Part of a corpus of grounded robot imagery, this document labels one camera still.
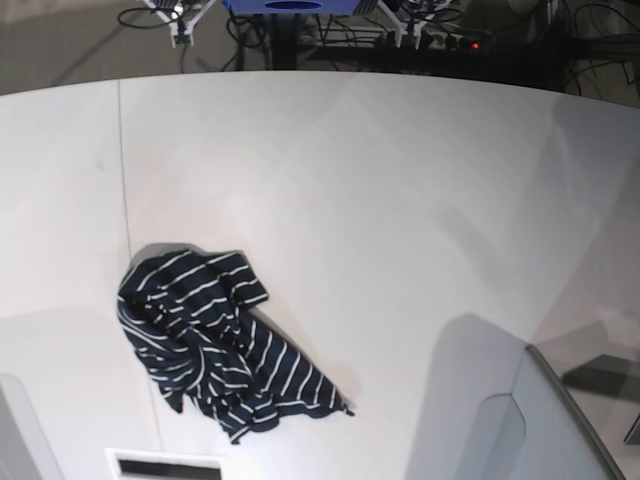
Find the grey robot base cover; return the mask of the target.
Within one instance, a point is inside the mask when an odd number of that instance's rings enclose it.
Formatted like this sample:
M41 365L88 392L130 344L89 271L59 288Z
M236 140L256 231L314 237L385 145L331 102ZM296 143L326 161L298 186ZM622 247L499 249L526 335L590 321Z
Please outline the grey robot base cover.
M533 345L471 314L432 350L407 479L621 479Z
M24 384L1 375L1 478L63 479Z

